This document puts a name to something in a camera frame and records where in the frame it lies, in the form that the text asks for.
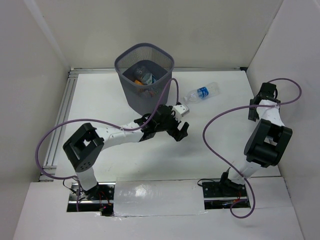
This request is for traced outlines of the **orange juice bottle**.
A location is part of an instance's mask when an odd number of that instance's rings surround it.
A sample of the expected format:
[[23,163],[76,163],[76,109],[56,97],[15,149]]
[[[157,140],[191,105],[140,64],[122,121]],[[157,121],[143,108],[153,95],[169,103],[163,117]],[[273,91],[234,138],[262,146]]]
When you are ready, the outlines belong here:
[[143,84],[141,81],[139,81],[139,80],[135,80],[134,83],[137,84],[137,85],[140,85],[140,86],[143,86],[143,85],[144,85],[144,84]]

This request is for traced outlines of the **crushed bottle green label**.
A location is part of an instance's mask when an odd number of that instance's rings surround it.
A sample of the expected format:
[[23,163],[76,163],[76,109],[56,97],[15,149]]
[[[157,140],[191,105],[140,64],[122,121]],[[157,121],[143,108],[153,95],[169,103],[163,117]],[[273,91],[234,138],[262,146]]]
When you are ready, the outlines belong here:
[[157,82],[157,78],[143,65],[138,66],[133,75],[144,85],[152,85]]

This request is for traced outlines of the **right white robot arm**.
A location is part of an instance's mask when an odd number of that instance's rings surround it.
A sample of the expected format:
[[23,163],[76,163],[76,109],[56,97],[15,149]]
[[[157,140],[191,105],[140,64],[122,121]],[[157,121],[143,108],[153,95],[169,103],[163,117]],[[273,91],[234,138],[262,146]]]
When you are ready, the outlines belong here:
[[280,162],[293,131],[281,120],[281,102],[277,96],[276,85],[265,82],[258,94],[250,100],[252,107],[249,108],[248,119],[258,123],[245,145],[245,160],[236,167],[237,170],[230,167],[221,175],[218,190],[223,196],[240,191],[245,186],[245,178]]

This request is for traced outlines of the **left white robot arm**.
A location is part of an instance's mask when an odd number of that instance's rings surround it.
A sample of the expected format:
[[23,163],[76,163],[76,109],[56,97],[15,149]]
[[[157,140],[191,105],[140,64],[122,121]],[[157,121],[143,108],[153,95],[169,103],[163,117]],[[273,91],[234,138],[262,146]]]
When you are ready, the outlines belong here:
[[174,106],[161,104],[154,115],[145,114],[119,128],[96,128],[91,123],[81,125],[62,147],[75,170],[81,194],[93,200],[102,190],[93,169],[101,151],[121,144],[147,141],[159,132],[167,132],[179,142],[188,136],[189,123],[185,122],[181,129],[178,126],[189,112],[189,108],[180,102]]

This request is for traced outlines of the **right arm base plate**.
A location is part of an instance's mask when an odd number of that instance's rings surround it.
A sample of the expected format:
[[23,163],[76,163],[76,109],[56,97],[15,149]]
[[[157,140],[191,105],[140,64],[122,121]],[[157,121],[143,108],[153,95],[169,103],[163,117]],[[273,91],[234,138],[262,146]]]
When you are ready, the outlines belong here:
[[197,185],[202,188],[205,210],[229,209],[233,203],[233,208],[251,207],[244,185],[232,188],[208,178],[200,179]]

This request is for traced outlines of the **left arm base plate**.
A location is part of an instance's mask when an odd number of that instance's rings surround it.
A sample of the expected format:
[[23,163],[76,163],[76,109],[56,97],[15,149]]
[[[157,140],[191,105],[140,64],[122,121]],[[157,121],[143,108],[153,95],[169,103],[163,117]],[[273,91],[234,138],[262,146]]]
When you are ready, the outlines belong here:
[[62,185],[69,190],[68,213],[97,212],[104,217],[114,215],[115,182],[99,182],[93,190],[88,191],[79,187],[77,182],[68,186],[63,180]]

